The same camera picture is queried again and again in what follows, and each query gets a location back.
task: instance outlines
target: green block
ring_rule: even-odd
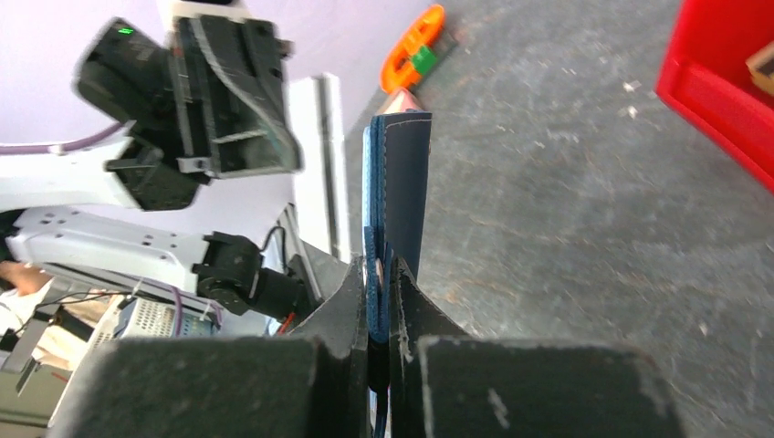
[[[424,76],[438,62],[438,57],[428,46],[422,46],[419,51],[411,57],[411,61],[413,69],[416,70],[420,76]]]

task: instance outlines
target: robotic arm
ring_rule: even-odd
[[[128,288],[150,279],[237,315],[253,309],[283,318],[299,295],[314,308],[318,290],[299,280],[309,273],[262,267],[260,248],[246,237],[170,234],[70,207],[183,209],[212,179],[302,166],[283,98],[290,44],[273,24],[253,19],[242,2],[160,7],[164,47],[115,18],[78,66],[77,93],[122,124],[120,135],[71,151],[0,156],[0,256],[60,273],[101,270]]]

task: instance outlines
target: cardboard box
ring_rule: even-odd
[[[752,82],[774,96],[774,42],[763,47],[747,62]]]

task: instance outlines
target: orange toy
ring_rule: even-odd
[[[420,50],[427,50],[441,36],[445,17],[443,6],[432,5],[403,34],[382,67],[381,85],[384,92],[392,94],[399,87],[408,89],[422,79],[412,57]]]

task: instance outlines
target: black cable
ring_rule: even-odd
[[[149,294],[147,292],[142,292],[141,290],[138,290],[136,294],[134,294],[135,297],[140,297],[147,299],[148,301],[152,301],[154,303],[161,303],[161,304],[174,304],[174,301],[167,298],[157,297],[153,294]],[[202,310],[200,308],[195,308],[194,306],[183,304],[184,310],[191,310],[195,313],[202,313]],[[207,312],[207,317],[210,319],[217,318],[217,316],[214,316],[215,312]]]
[[[288,237],[288,231],[285,229],[284,226],[282,226],[282,225],[274,225],[273,227],[271,227],[271,229],[268,230],[266,239],[264,240],[264,244],[261,245],[258,248],[258,250],[260,252],[262,252],[262,253],[264,251],[266,251],[267,248],[268,248],[269,242],[271,242],[271,236],[274,233],[276,233],[277,231],[281,231],[282,232],[282,235],[280,236],[280,242],[279,242],[279,244],[282,246],[281,254],[280,254],[280,258],[281,258],[280,262],[282,263],[282,270],[283,271],[287,271],[288,270],[288,250],[285,247],[285,242],[286,242],[287,237]]]
[[[94,297],[88,297],[88,298],[77,299],[77,300],[73,300],[73,301],[62,302],[63,299],[66,299],[66,298],[69,298],[69,297],[74,297],[75,295],[86,295],[87,296],[87,295],[94,295],[94,294],[90,294],[89,292],[75,292],[75,293],[72,293],[72,294],[67,294],[67,295],[65,295],[63,297],[59,297],[59,298],[57,298],[57,299],[55,299],[53,301],[48,301],[48,302],[45,302],[45,303],[36,304],[35,305],[35,310],[38,310],[39,308],[42,308],[43,306],[50,306],[52,304],[62,304],[62,305],[78,304],[78,303],[83,303],[83,302],[86,302],[86,301],[94,301],[95,299],[99,299],[99,298],[102,298],[102,297],[109,297],[109,296],[112,296],[112,295],[131,295],[131,292],[105,292],[105,293],[100,293],[100,294],[98,294],[98,295],[96,295]],[[26,326],[29,325],[29,321],[31,319],[32,318],[28,319],[27,321],[24,322],[24,324],[22,324],[19,328],[17,328],[14,331],[13,335],[17,336],[20,332],[22,332],[24,329],[26,329]]]

